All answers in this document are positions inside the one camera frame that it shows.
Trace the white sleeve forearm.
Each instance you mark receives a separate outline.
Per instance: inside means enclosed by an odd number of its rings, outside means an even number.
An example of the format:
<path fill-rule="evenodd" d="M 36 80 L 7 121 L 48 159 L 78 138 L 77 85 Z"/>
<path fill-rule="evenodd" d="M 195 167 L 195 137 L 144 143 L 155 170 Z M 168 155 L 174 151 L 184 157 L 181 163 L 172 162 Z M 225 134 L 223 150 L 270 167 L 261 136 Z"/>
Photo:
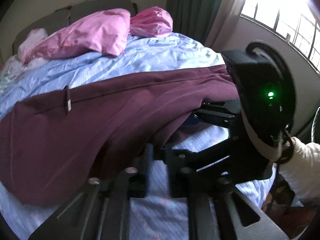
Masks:
<path fill-rule="evenodd" d="M 307 206 L 319 206 L 319 144 L 305 144 L 292 137 L 293 156 L 280 165 L 284 177 L 298 200 Z"/>

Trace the right hand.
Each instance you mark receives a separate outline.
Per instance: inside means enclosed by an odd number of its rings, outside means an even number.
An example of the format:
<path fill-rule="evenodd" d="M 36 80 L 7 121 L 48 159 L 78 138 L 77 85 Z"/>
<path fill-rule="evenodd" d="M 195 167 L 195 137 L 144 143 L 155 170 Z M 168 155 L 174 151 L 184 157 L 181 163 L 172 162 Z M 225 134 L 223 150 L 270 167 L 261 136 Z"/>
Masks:
<path fill-rule="evenodd" d="M 258 137 L 258 134 L 249 124 L 247 116 L 244 112 L 241 113 L 241 116 L 249 140 L 264 158 L 279 165 L 290 161 L 290 159 L 293 157 L 294 145 L 286 130 L 279 132 L 279 139 L 276 140 L 276 142 L 273 142 L 273 144 L 268 144 L 266 140 Z"/>

